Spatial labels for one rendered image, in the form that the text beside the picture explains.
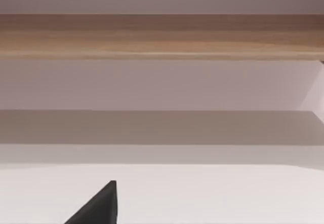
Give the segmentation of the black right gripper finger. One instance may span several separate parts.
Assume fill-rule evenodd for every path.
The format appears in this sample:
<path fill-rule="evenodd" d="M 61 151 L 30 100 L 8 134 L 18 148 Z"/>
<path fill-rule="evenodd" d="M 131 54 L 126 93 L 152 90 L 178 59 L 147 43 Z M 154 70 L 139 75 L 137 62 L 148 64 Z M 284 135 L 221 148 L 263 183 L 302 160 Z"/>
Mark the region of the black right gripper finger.
<path fill-rule="evenodd" d="M 117 182 L 110 181 L 64 224 L 117 224 Z"/>

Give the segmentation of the wooden shelf board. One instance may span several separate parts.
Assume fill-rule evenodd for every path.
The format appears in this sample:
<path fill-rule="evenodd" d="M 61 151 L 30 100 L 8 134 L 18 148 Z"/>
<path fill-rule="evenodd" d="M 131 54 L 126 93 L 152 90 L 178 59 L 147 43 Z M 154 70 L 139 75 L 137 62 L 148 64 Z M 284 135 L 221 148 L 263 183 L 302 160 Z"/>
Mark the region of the wooden shelf board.
<path fill-rule="evenodd" d="M 3 14 L 0 59 L 324 61 L 324 15 Z"/>

